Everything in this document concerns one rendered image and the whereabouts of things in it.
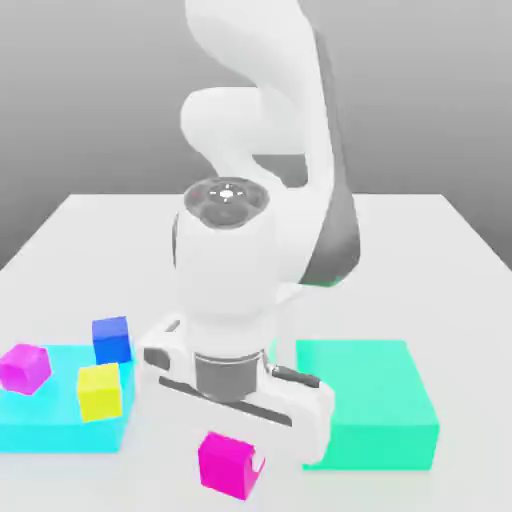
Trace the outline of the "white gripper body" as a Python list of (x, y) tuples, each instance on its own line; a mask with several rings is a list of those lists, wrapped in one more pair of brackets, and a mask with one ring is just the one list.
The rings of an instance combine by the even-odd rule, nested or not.
[(255, 392), (241, 401), (221, 403), (165, 374), (158, 376), (158, 382), (191, 396), (191, 410), (202, 426), (253, 444), (260, 452), (277, 452), (297, 464), (313, 464), (327, 450), (333, 393), (324, 384), (311, 388), (259, 373)]

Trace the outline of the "small hot pink cube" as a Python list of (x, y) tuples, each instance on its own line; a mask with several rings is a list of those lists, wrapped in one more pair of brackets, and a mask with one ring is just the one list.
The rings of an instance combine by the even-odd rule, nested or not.
[(247, 442), (209, 432), (198, 448), (201, 484), (246, 501), (266, 458)]

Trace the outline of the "small yellow cube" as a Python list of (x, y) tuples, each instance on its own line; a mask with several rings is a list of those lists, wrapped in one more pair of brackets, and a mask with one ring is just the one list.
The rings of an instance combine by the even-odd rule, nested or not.
[(119, 365), (107, 363), (81, 367), (77, 396), (84, 423), (120, 417), (123, 406)]

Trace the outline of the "small blue cube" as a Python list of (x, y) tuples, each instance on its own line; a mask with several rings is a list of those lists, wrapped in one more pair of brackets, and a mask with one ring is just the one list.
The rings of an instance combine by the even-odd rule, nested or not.
[(92, 321), (96, 363), (126, 363), (132, 360), (128, 322), (125, 316)]

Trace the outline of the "small magenta cube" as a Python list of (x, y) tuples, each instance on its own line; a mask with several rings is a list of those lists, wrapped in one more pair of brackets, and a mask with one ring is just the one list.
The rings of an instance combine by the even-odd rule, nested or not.
[(51, 375), (44, 347), (17, 344), (0, 357), (0, 385), (6, 391), (32, 396)]

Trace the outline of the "large turquoise box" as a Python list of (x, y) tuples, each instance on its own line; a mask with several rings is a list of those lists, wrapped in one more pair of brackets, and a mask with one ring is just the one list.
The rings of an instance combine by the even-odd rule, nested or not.
[(306, 471), (428, 471), (440, 423), (402, 340), (299, 340), (297, 369), (335, 392), (323, 459)]

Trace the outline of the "large cyan box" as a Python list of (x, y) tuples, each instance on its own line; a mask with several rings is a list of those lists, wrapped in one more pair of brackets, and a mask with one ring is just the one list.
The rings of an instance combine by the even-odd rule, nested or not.
[(0, 389), (0, 453), (115, 453), (135, 399), (134, 364), (120, 365), (123, 414), (84, 423), (77, 379), (95, 363), (90, 345), (48, 345), (53, 374), (32, 396)]

